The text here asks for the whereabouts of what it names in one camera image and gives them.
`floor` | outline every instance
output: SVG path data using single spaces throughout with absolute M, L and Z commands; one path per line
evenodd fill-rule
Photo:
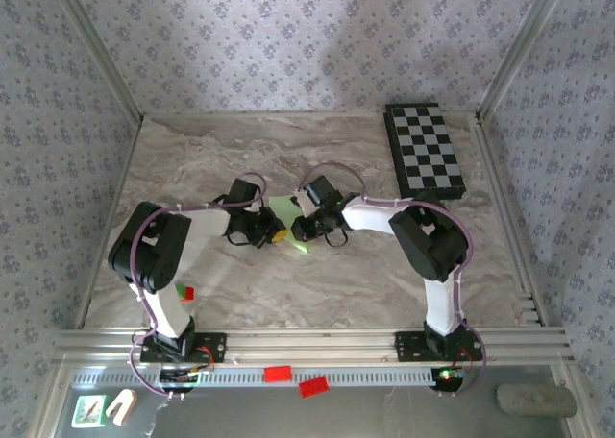
M 477 246 L 462 283 L 472 324 L 519 324 L 520 292 L 491 203 L 469 115 L 445 116 L 468 191 L 448 203 L 470 228 Z M 110 243 L 144 200 L 197 205 L 226 193 L 238 174 L 252 170 L 269 183 L 269 196 L 291 194 L 310 166 L 326 160 L 351 165 L 374 197 L 399 196 L 381 116 L 217 116 L 146 119 L 138 138 Z M 331 168 L 343 193 L 353 177 Z M 426 314 L 421 278 L 393 236 L 354 232 L 343 248 L 323 239 L 305 255 L 283 241 L 261 250 L 223 238 L 186 244 L 177 282 L 193 286 L 188 304 L 202 328 L 419 326 Z M 103 263 L 86 318 L 87 328 L 147 323 L 134 294 Z

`floral wallpaper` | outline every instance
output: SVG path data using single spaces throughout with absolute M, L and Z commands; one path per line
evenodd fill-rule
M 57 0 L 0 0 L 0 436 L 74 324 L 134 129 Z
M 560 0 L 488 130 L 554 323 L 615 436 L 615 0 Z
M 83 0 L 140 108 L 474 110 L 533 0 Z

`metal extrusion bar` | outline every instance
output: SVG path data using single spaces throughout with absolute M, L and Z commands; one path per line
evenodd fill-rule
M 140 329 L 67 330 L 61 334 L 56 361 L 64 367 L 126 365 L 131 337 Z M 403 329 L 232 329 L 225 366 L 384 367 L 450 363 L 418 361 L 400 364 L 394 334 Z M 563 328 L 479 328 L 487 362 L 496 366 L 574 363 Z

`black mounting bracket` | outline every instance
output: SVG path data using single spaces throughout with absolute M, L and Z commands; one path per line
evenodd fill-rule
M 425 330 L 395 333 L 395 349 L 400 363 L 412 361 L 482 361 L 479 339 L 464 326 L 443 337 L 434 333 L 427 324 Z
M 200 351 L 200 347 L 207 347 L 213 356 L 214 363 L 222 363 L 227 350 L 227 334 L 224 332 L 194 332 L 193 349 L 182 359 L 170 356 L 156 342 L 154 336 L 143 340 L 141 349 L 141 363 L 194 363 L 209 364 L 207 351 Z

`chessboard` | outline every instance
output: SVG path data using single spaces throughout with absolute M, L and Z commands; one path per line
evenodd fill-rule
M 387 105 L 384 123 L 402 198 L 461 198 L 466 188 L 438 104 Z

